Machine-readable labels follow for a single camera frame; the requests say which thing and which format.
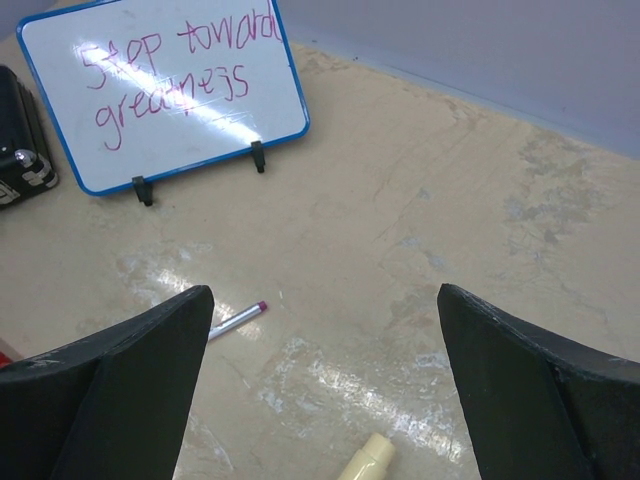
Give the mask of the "purple whiteboard marker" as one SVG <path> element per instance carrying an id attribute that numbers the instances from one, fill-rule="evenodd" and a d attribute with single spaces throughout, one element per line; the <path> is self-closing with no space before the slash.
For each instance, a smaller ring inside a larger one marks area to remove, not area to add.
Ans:
<path id="1" fill-rule="evenodd" d="M 260 301 L 251 307 L 242 310 L 239 313 L 234 314 L 221 323 L 213 326 L 208 334 L 208 341 L 213 341 L 227 332 L 240 328 L 244 324 L 252 321 L 255 317 L 261 315 L 268 310 L 268 305 L 265 301 Z"/>

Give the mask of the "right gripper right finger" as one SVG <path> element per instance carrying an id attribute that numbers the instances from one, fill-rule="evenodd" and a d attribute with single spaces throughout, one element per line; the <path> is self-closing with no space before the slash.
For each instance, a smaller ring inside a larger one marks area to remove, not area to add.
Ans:
<path id="1" fill-rule="evenodd" d="M 636 479 L 639 365 L 452 284 L 437 305 L 484 479 Z"/>

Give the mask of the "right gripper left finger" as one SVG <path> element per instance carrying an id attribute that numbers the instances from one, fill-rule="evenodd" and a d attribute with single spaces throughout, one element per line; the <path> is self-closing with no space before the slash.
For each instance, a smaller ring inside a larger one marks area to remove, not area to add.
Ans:
<path id="1" fill-rule="evenodd" d="M 195 286 L 2 367 L 2 478 L 172 478 L 213 310 Z"/>

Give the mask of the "blue framed whiteboard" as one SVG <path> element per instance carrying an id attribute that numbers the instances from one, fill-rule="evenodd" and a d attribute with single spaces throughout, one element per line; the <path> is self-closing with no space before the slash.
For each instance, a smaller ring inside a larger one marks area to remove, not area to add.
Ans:
<path id="1" fill-rule="evenodd" d="M 16 29 L 80 188 L 129 188 L 303 136 L 273 1 L 95 1 Z"/>

